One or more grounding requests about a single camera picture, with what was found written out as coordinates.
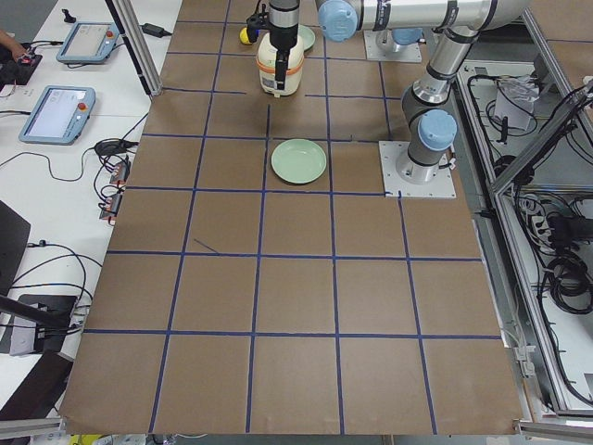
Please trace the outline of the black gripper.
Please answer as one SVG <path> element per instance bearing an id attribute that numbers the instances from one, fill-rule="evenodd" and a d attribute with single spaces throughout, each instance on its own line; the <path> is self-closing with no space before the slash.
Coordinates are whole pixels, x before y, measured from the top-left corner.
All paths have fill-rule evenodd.
<path id="1" fill-rule="evenodd" d="M 287 73 L 287 51 L 297 44 L 299 21 L 298 0 L 271 0 L 269 2 L 269 24 L 271 44 L 277 49 L 274 80 L 276 89 L 283 91 Z M 265 18 L 252 15 L 246 20 L 246 36 L 255 43 L 259 32 L 265 29 Z"/>

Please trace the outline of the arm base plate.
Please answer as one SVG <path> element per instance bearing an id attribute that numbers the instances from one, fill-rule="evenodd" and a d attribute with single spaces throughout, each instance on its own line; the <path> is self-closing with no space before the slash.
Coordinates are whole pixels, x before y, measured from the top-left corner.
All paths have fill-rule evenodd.
<path id="1" fill-rule="evenodd" d="M 414 163 L 407 141 L 380 141 L 384 194 L 393 198 L 454 199 L 457 197 L 447 154 L 436 165 Z"/>
<path id="2" fill-rule="evenodd" d="M 366 58 L 371 61 L 420 63 L 422 54 L 419 41 L 422 37 L 421 28 L 365 31 Z"/>

